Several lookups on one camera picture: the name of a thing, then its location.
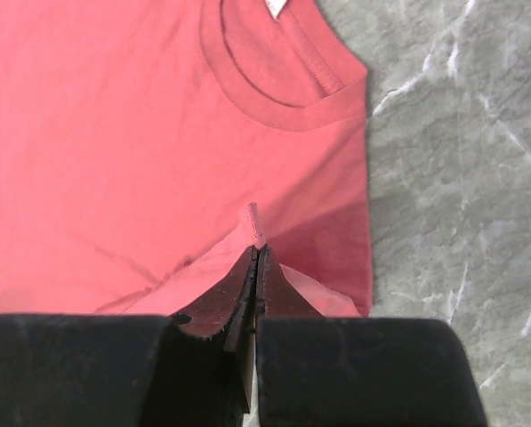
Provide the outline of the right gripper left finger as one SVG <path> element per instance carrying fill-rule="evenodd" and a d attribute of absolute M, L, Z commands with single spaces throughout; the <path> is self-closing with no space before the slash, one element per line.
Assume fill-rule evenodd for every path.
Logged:
<path fill-rule="evenodd" d="M 169 316 L 0 314 L 0 426 L 239 426 L 257 251 Z"/>

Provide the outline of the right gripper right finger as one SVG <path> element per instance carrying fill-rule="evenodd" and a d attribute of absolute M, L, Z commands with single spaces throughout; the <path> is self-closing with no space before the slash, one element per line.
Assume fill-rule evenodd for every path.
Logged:
<path fill-rule="evenodd" d="M 261 425 L 487 425 L 465 349 L 446 322 L 325 317 L 269 246 L 256 291 Z"/>

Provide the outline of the dark red t-shirt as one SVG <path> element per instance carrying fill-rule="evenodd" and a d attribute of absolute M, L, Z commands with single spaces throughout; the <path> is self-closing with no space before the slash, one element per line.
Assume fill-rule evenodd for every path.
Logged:
<path fill-rule="evenodd" d="M 0 1 L 0 312 L 169 314 L 270 244 L 365 316 L 366 81 L 312 1 Z"/>

